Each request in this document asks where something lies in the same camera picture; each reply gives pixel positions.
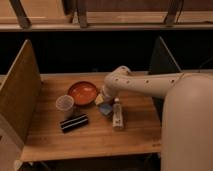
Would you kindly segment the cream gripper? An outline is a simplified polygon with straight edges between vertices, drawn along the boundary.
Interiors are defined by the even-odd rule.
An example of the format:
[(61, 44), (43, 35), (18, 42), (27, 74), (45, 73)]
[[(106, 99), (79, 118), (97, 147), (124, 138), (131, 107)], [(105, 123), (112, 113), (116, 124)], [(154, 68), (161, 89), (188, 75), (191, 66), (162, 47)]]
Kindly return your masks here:
[(106, 86), (102, 86), (95, 99), (95, 104), (99, 106), (103, 103), (111, 103), (112, 101), (113, 96), (110, 94), (110, 89)]

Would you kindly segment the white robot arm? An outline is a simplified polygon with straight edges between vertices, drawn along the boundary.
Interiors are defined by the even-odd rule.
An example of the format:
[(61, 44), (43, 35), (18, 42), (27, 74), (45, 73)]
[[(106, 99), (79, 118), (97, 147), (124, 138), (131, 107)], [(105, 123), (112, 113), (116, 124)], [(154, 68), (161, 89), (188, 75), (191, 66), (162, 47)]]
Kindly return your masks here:
[(213, 171), (213, 74), (179, 72), (134, 76), (120, 66), (104, 77), (105, 102), (122, 90), (164, 101), (161, 171)]

